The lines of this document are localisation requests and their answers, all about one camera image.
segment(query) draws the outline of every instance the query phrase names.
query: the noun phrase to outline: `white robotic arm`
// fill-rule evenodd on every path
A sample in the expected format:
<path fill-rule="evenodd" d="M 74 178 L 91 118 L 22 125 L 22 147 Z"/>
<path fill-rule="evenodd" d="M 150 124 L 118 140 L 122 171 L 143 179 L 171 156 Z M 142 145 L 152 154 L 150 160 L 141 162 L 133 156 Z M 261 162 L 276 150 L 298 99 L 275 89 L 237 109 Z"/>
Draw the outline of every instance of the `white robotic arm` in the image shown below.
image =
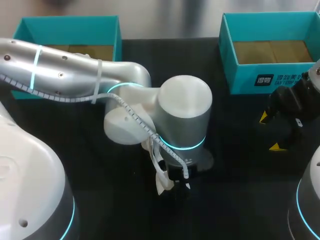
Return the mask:
<path fill-rule="evenodd" d="M 105 104 L 106 135 L 119 144 L 142 143 L 156 169 L 159 194 L 174 181 L 189 186 L 189 175 L 213 165 L 203 148 L 213 97 L 197 77 L 175 76 L 152 88 L 148 71 L 137 63 L 101 61 L 1 38 L 0 81 L 66 104 Z M 60 160 L 20 129 L 1 104 L 0 113 L 0 240 L 75 240 L 77 208 Z M 18 142 L 22 149 L 17 151 Z M 161 160 L 166 169 L 159 167 Z M 31 216 L 37 207 L 38 214 Z"/>

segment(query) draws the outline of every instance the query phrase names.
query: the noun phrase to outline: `robotic arm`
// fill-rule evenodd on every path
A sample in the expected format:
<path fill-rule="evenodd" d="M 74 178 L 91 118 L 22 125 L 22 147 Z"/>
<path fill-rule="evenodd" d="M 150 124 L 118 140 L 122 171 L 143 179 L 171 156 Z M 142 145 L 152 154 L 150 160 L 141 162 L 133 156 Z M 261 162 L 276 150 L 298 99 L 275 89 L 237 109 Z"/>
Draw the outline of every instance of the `robotic arm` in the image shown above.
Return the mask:
<path fill-rule="evenodd" d="M 197 77 L 175 76 L 152 88 L 137 63 L 0 38 L 0 81 L 52 101 L 104 104 L 105 134 L 149 151 L 159 194 L 178 181 L 190 187 L 189 178 L 213 166 L 203 147 L 213 97 Z M 19 128 L 2 104 L 0 132 L 0 239 L 77 239 L 77 207 L 57 155 Z"/>
<path fill-rule="evenodd" d="M 281 115 L 291 125 L 291 134 L 270 148 L 287 150 L 302 138 L 305 123 L 320 115 L 320 60 L 293 87 L 278 87 L 270 96 L 260 123 Z M 320 147 L 314 153 L 300 180 L 288 210 L 292 239 L 320 240 Z"/>

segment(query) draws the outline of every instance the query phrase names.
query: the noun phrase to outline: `teal cardboard box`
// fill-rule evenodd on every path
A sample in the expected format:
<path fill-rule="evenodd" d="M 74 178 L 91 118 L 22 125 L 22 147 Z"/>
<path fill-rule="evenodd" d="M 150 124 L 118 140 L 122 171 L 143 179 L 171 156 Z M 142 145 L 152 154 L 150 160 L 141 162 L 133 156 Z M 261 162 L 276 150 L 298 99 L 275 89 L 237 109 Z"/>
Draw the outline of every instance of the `teal cardboard box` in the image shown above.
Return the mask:
<path fill-rule="evenodd" d="M 104 61 L 122 60 L 122 38 L 118 16 L 23 17 L 14 39 L 70 53 L 89 54 Z M 38 98 L 12 91 L 16 99 Z"/>
<path fill-rule="evenodd" d="M 224 13 L 219 34 L 231 94 L 292 87 L 320 59 L 316 12 Z"/>

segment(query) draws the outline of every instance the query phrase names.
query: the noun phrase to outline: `black tabletop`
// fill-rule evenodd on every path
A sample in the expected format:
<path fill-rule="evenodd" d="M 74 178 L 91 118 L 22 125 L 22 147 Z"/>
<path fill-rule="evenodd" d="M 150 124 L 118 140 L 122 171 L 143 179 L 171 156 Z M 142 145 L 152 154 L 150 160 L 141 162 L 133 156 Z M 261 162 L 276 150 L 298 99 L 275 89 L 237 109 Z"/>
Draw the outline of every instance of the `black tabletop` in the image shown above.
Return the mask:
<path fill-rule="evenodd" d="M 292 150 L 270 152 L 290 128 L 281 118 L 259 124 L 267 95 L 229 94 L 216 38 L 124 40 L 122 48 L 123 61 L 145 66 L 153 87 L 176 75 L 210 86 L 204 146 L 215 165 L 191 182 L 184 201 L 159 197 L 148 153 L 105 136 L 104 106 L 13 100 L 1 83 L 0 101 L 17 124 L 60 157 L 80 211 L 80 239 L 291 239 L 288 206 L 320 144 L 320 122 L 305 126 Z"/>

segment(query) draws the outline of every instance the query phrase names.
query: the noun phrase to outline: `logo label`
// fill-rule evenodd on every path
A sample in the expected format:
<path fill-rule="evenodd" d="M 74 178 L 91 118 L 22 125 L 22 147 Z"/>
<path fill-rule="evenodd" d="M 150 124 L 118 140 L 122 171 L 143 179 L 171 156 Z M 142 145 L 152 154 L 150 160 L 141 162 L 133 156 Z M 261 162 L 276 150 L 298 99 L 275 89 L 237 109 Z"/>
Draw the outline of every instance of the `logo label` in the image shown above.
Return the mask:
<path fill-rule="evenodd" d="M 255 86 L 269 86 L 272 79 L 274 78 L 273 74 L 259 74 L 255 80 Z"/>

